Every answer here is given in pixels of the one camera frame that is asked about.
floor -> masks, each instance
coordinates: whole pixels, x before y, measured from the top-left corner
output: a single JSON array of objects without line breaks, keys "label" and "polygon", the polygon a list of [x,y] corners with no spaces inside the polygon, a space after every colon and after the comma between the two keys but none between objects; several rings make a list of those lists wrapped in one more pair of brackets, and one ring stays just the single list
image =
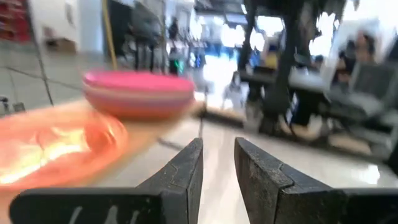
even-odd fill
[{"label": "floor", "polygon": [[[23,102],[27,109],[49,105],[44,84],[37,78],[40,75],[40,66],[34,52],[3,50],[0,51],[0,58],[2,95],[7,95],[12,102]],[[81,76],[84,71],[110,68],[99,55],[72,56],[46,53],[43,61],[49,78],[50,93],[56,104],[81,97]],[[206,62],[203,72],[192,71],[189,77],[197,86],[208,84],[210,106],[239,109],[240,100],[223,99],[226,86],[236,69],[236,61],[208,57]],[[199,92],[197,97],[203,97],[203,94]],[[186,119],[163,139],[183,146],[198,136],[198,129],[199,121]],[[248,139],[288,165],[332,187],[398,187],[397,177],[384,166],[205,123],[203,132],[205,173],[199,223],[249,223],[234,169],[235,137]],[[97,186],[136,186],[157,172],[177,153],[175,149],[160,144],[153,145],[137,155],[127,167],[98,182]]]}]

orange plate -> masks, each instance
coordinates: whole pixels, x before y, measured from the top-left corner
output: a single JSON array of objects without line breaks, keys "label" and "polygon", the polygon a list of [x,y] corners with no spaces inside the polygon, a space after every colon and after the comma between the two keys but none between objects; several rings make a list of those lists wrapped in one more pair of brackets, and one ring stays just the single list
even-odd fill
[{"label": "orange plate", "polygon": [[49,108],[0,119],[0,190],[61,186],[117,160],[127,131],[92,109]]}]

white tile floor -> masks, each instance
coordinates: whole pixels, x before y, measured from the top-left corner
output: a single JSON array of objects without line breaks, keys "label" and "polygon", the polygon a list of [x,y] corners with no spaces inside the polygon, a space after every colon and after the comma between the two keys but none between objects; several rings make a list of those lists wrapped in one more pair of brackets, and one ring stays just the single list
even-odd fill
[{"label": "white tile floor", "polygon": [[[0,52],[0,58],[2,58],[0,67],[4,64],[12,65],[24,72],[39,75],[39,65],[33,54]],[[44,64],[47,75],[52,80],[50,91],[55,103],[81,97],[78,88],[81,87],[81,74],[84,70],[109,67],[102,57],[92,55],[72,57],[47,54],[44,56]],[[205,79],[220,86],[221,89],[222,85],[229,83],[231,71],[235,68],[233,63],[225,63],[221,66],[223,71],[220,71],[220,66],[210,61],[207,68],[209,72],[206,73]],[[12,89],[10,77],[17,86],[16,91]],[[3,68],[0,68],[0,90],[0,94],[9,96],[11,101],[22,101],[28,109],[49,104],[40,80]],[[181,146],[186,145],[198,136],[198,127],[197,120],[187,119],[164,136],[164,139]],[[250,140],[288,165],[332,187],[398,186],[398,179],[386,167],[205,123],[203,132],[205,168],[200,223],[249,223],[235,175],[233,160],[235,137]],[[123,167],[112,177],[97,183],[97,186],[136,186],[158,171],[177,153],[175,149],[156,144],[134,157],[128,166]]]}]

stack of plates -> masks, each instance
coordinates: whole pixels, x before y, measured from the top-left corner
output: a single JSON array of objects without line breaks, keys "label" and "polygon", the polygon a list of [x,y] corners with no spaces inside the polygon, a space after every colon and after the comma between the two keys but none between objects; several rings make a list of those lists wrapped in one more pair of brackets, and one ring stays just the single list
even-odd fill
[{"label": "stack of plates", "polygon": [[84,90],[95,108],[123,118],[169,118],[194,99],[192,82],[147,72],[88,72]]}]

yellow pole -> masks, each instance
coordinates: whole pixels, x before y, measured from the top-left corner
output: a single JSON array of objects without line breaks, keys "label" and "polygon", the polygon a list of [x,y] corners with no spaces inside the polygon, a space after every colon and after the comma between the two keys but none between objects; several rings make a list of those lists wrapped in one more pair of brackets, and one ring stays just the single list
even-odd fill
[{"label": "yellow pole", "polygon": [[106,39],[108,40],[108,47],[109,47],[109,51],[111,53],[113,69],[117,70],[118,63],[116,61],[116,54],[114,53],[112,27],[111,27],[111,22],[109,21],[108,4],[107,3],[108,3],[108,0],[102,0],[102,11],[103,11],[103,16],[104,16],[104,21],[105,21]]}]

